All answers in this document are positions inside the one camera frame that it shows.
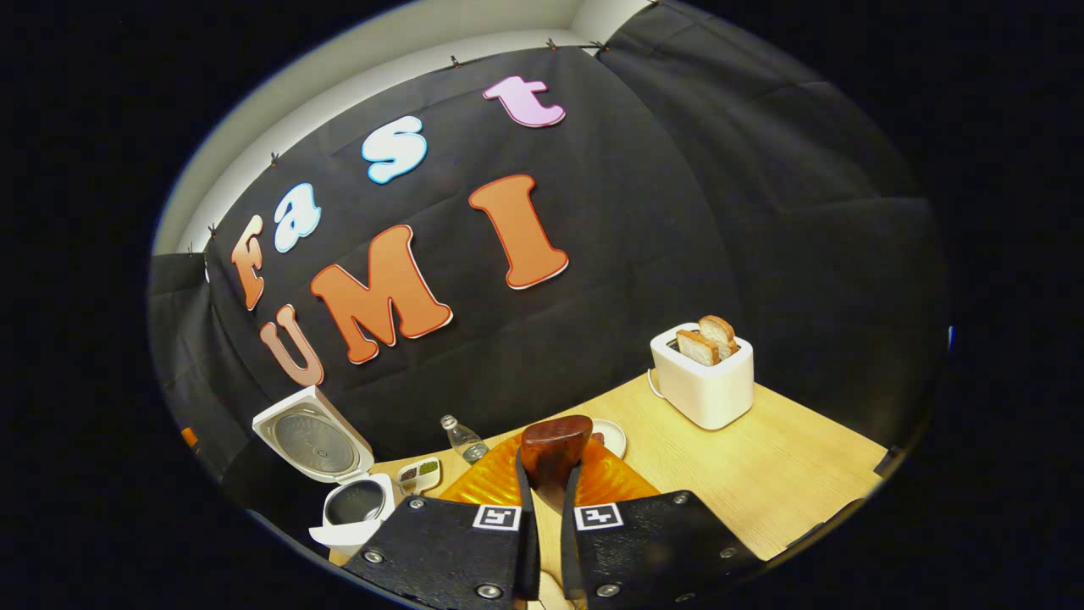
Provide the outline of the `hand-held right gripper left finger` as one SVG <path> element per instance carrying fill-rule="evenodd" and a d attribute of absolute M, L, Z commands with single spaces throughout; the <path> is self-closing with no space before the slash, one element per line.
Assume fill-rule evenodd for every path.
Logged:
<path fill-rule="evenodd" d="M 501 441 L 437 498 L 404 498 L 346 570 L 434 609 L 525 609 L 539 538 L 520 444 Z"/>

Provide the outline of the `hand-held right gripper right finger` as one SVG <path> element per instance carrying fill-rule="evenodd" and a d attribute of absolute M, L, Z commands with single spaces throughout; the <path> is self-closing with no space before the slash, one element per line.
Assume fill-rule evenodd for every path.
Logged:
<path fill-rule="evenodd" d="M 578 609 L 685 609 L 763 569 L 689 490 L 661 493 L 589 439 L 562 509 L 562 580 Z"/>

